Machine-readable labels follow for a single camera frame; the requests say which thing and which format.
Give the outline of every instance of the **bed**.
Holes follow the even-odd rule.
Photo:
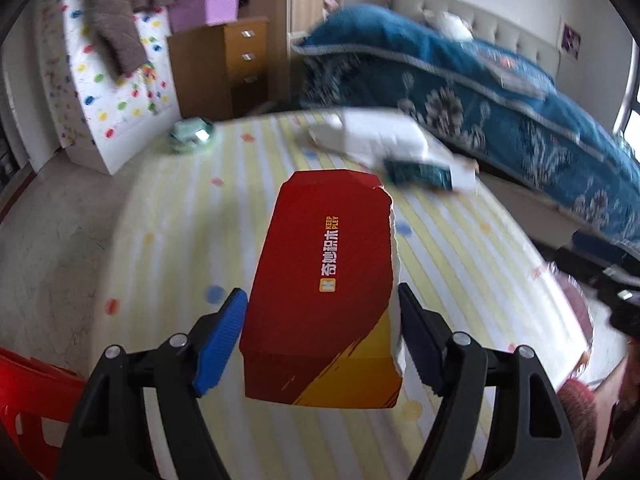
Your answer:
[[[72,161],[113,174],[180,119],[164,7],[135,15],[149,63],[118,75],[83,0],[37,0],[35,36],[56,133]]]
[[[304,107],[400,108],[543,194],[576,226],[640,249],[640,166],[555,88],[553,45],[459,0],[388,0],[388,7],[347,7],[294,48],[305,63]],[[425,27],[427,9],[467,20],[478,41],[453,42]],[[503,87],[487,63],[503,58],[543,93]]]

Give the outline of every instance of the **small wall picture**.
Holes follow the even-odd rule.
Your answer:
[[[560,38],[558,39],[558,48],[560,52],[567,55],[571,59],[578,59],[580,54],[580,43],[582,36],[571,25],[562,20],[560,23]]]

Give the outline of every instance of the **striped tablecloth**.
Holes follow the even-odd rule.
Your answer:
[[[218,124],[216,145],[174,155],[148,150],[114,235],[92,337],[92,365],[110,344],[155,348],[188,332],[235,286],[250,291],[281,184],[296,170],[349,168],[309,145],[318,112]],[[529,239],[482,185],[476,194],[385,186],[394,200],[401,281],[453,330],[482,345],[536,349],[558,386],[586,342]],[[155,396],[145,393],[150,432],[165,478],[175,478]],[[478,468],[493,404],[482,404],[466,473]],[[404,480],[439,406],[411,359],[391,410],[329,410],[244,397],[238,348],[221,383],[200,400],[213,441],[234,480]]]

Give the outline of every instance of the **blue polka dot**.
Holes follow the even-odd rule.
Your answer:
[[[411,236],[413,234],[411,226],[407,222],[396,222],[396,231],[404,237]]]
[[[210,304],[222,303],[225,299],[225,289],[219,285],[211,285],[205,290],[204,299]]]

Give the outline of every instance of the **purple storage box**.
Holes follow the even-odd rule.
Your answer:
[[[238,0],[178,0],[168,9],[173,32],[238,19]]]

